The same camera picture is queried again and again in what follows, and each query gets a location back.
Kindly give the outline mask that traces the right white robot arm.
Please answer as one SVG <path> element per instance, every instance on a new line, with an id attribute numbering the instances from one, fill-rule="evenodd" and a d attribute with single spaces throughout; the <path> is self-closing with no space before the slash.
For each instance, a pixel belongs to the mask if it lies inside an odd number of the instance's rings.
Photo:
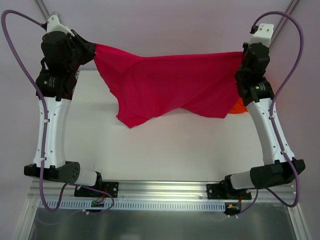
<path id="1" fill-rule="evenodd" d="M 227 175 L 221 192 L 232 199 L 241 190 L 267 189 L 290 184 L 305 170 L 303 159 L 296 159 L 280 128 L 275 95 L 264 74 L 270 62 L 269 48 L 262 43 L 243 44 L 243 55 L 235 74 L 237 92 L 247 108 L 262 149 L 263 165 L 246 172 Z"/>

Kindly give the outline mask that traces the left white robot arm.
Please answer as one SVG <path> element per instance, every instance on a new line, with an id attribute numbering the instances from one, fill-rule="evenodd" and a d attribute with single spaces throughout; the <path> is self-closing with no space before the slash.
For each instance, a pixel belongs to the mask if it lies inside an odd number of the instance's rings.
<path id="1" fill-rule="evenodd" d="M 33 163 L 24 167 L 24 175 L 33 178 L 85 186 L 93 197 L 103 191 L 102 176 L 94 170 L 85 170 L 79 162 L 65 157 L 65 130 L 67 115 L 77 84 L 81 65 L 93 60 L 96 46 L 79 36 L 54 30 L 42 37 L 43 59 L 35 83 L 40 92 L 40 126 L 37 151 Z"/>

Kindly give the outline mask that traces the magenta t shirt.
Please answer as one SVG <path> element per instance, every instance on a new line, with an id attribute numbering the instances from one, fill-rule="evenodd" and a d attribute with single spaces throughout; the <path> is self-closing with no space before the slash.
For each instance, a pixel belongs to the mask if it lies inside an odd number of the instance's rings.
<path id="1" fill-rule="evenodd" d="M 138 56 L 98 44 L 94 63 L 128 128 L 181 108 L 225 118 L 240 98 L 235 73 L 242 53 Z"/>

